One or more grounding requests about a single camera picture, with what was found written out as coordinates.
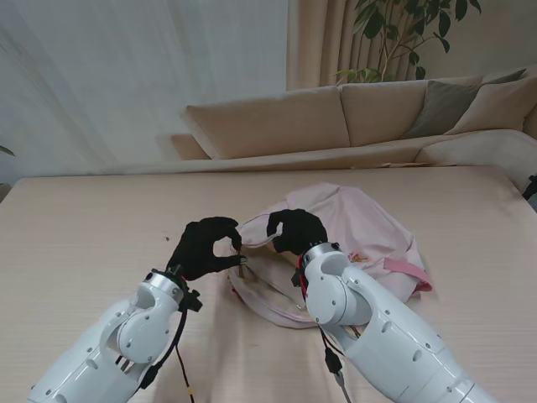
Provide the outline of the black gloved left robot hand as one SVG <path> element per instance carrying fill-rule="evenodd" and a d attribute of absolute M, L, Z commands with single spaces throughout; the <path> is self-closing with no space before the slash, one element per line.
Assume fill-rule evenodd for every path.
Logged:
<path fill-rule="evenodd" d="M 238 222 L 229 217 L 206 217 L 190 222 L 166 265 L 166 271 L 186 281 L 193 281 L 239 266 L 244 257 L 240 255 L 242 237 L 237 226 Z M 224 238 L 231 240 L 236 253 L 216 256 L 214 243 Z"/>

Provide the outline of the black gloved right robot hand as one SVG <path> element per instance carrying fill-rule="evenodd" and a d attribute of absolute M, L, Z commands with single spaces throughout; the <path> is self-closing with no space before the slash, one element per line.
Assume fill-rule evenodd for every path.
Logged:
<path fill-rule="evenodd" d="M 328 242 L 321 220 L 306 210 L 284 209 L 272 212 L 268 219 L 267 236 L 272 238 L 277 253 L 301 256 L 316 245 Z"/>

